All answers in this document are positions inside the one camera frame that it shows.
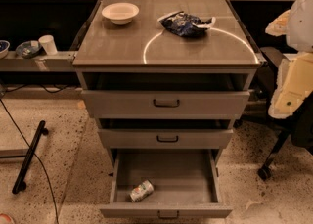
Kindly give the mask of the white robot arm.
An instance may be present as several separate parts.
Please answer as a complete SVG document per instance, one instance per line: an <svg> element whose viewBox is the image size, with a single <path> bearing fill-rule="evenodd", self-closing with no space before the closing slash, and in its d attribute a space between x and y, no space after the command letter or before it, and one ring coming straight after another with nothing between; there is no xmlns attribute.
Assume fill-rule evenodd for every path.
<svg viewBox="0 0 313 224"><path fill-rule="evenodd" d="M297 51L291 61L279 64L277 88L268 110L271 117L283 119L293 115L313 92L313 0L296 0L265 32L284 35L287 45Z"/></svg>

